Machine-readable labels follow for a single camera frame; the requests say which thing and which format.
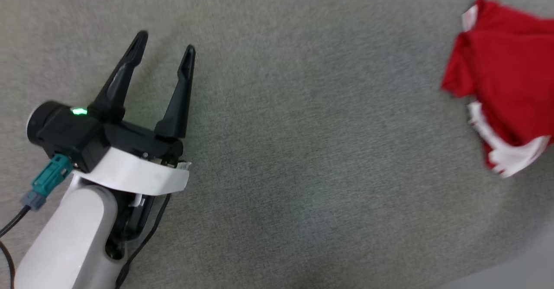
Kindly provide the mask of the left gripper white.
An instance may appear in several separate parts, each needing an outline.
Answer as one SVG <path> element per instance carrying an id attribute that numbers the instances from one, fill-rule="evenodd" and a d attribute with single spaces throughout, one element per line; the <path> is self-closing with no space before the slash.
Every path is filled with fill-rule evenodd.
<path id="1" fill-rule="evenodd" d="M 191 162 L 181 159 L 184 146 L 179 139 L 186 137 L 196 49 L 187 46 L 170 103 L 152 131 L 121 122 L 133 71 L 141 63 L 147 39 L 145 30 L 136 34 L 95 100 L 87 106 L 89 115 L 108 122 L 103 127 L 109 150 L 91 172 L 75 169 L 72 173 L 108 189 L 159 196 L 184 190 L 190 176 Z"/>

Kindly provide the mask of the red basketball jersey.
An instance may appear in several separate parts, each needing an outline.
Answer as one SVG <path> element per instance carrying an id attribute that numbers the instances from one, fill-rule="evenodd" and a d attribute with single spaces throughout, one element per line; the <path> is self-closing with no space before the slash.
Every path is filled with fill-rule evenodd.
<path id="1" fill-rule="evenodd" d="M 441 89 L 470 98 L 488 168 L 511 177 L 554 145 L 554 18 L 495 0 L 461 18 Z"/>

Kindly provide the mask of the grey fabric sofa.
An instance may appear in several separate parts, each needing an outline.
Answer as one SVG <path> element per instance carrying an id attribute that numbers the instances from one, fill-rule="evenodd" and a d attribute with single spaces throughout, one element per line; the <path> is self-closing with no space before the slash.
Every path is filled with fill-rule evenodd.
<path id="1" fill-rule="evenodd" d="M 194 45 L 192 165 L 122 289 L 554 289 L 554 149 L 499 177 L 440 90 L 473 1 L 0 0 L 0 228 L 48 162 L 29 114 L 146 29 L 125 119 L 155 126 Z"/>

